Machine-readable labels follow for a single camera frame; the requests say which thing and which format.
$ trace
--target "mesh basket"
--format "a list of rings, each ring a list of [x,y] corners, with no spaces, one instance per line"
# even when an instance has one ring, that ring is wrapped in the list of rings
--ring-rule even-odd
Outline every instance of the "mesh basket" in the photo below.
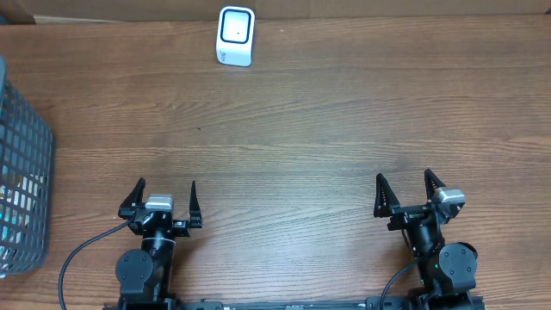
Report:
[[[0,277],[40,267],[49,235],[52,129],[6,80],[0,56]]]

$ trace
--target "black cable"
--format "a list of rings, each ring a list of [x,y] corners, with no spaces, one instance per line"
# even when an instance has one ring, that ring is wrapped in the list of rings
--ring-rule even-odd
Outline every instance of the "black cable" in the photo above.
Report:
[[[406,267],[404,267],[402,270],[398,271],[396,275],[394,275],[390,281],[387,283],[385,289],[382,290],[381,299],[379,301],[379,310],[384,310],[385,306],[385,297],[387,296],[387,292],[390,289],[390,287],[393,285],[393,283],[401,277],[405,272],[407,272],[409,269],[411,269],[413,266],[419,264],[419,262],[425,258],[427,258],[438,246],[440,243],[440,239],[442,238],[442,232],[440,231],[440,221],[438,220],[438,210],[437,208],[433,209],[434,211],[434,218],[436,221],[436,240],[430,247],[430,249],[424,254],[420,255],[413,260],[412,263],[408,264]],[[406,242],[407,247],[410,247],[409,242],[407,241],[406,234],[404,233],[404,230],[402,229],[402,237],[404,237],[404,241]]]
[[[99,239],[101,239],[105,236],[108,236],[111,233],[115,233],[115,232],[120,231],[122,228],[124,228],[125,226],[130,224],[130,222],[133,221],[135,219],[135,217],[136,216],[134,215],[132,217],[132,219],[127,220],[124,224],[120,224],[117,227],[115,227],[113,229],[110,229],[110,230],[102,233],[101,235],[95,236],[94,238],[92,238],[92,239],[84,242],[83,244],[79,245],[78,248],[76,248],[71,253],[71,255],[69,255],[69,257],[65,260],[65,263],[63,264],[63,267],[61,267],[61,272],[59,272],[59,282],[58,282],[59,304],[60,304],[62,310],[67,310],[67,307],[65,306],[65,300],[63,299],[63,277],[65,275],[65,271],[67,270],[67,266],[69,266],[69,263],[71,262],[72,258],[75,257],[75,255],[77,255],[77,253],[79,253],[80,250],[82,250],[84,247],[86,247],[86,245],[89,245],[92,242],[95,242],[95,241],[97,241],[97,240],[99,240]]]

